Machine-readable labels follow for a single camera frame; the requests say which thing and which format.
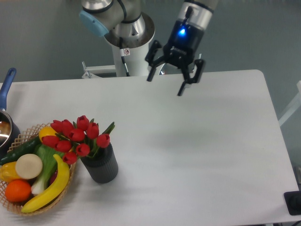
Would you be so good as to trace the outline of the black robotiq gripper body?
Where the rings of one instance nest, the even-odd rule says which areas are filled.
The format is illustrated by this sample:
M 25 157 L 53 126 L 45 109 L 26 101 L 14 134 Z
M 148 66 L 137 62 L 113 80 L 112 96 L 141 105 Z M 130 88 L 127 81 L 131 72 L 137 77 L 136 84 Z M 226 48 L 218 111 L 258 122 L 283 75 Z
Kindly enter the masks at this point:
M 167 44 L 163 47 L 165 62 L 181 68 L 180 60 L 189 66 L 204 35 L 204 31 L 190 24 L 177 20 Z

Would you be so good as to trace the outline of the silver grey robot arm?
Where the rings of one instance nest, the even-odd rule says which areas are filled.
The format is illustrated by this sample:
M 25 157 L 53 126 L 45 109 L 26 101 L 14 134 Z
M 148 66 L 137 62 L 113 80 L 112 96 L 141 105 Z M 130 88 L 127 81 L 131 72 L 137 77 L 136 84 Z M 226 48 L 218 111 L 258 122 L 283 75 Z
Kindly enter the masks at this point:
M 79 17 L 94 35 L 111 45 L 118 77 L 147 76 L 172 65 L 183 74 L 178 95 L 200 81 L 205 61 L 195 53 L 217 7 L 215 0 L 186 0 L 165 45 L 154 39 L 153 20 L 139 0 L 84 0 Z

